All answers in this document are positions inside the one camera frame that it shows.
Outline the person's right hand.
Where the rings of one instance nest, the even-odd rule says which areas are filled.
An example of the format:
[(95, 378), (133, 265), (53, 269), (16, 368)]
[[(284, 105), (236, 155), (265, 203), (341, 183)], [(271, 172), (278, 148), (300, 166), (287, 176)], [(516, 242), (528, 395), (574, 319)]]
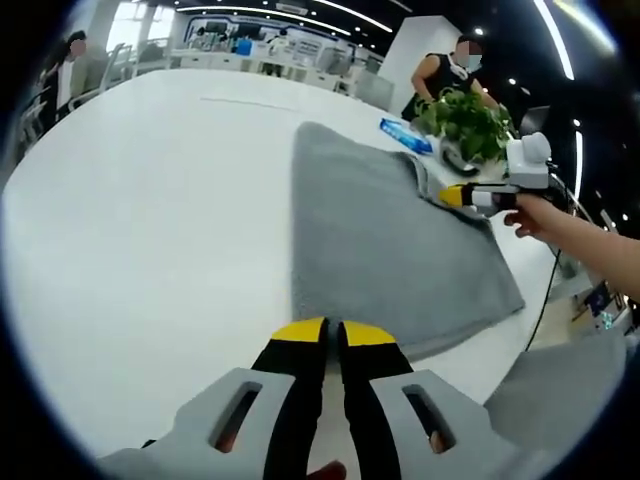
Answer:
[(555, 207), (547, 200), (531, 194), (518, 194), (513, 211), (504, 218), (504, 225), (513, 227), (518, 238), (533, 237), (541, 241), (551, 239)]

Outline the person's left hand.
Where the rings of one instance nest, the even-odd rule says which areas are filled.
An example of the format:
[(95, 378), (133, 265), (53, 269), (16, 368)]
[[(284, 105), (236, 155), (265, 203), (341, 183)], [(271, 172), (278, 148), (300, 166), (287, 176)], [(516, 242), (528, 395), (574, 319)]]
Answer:
[(346, 467), (340, 461), (334, 460), (322, 468), (307, 475), (307, 480), (345, 480)]

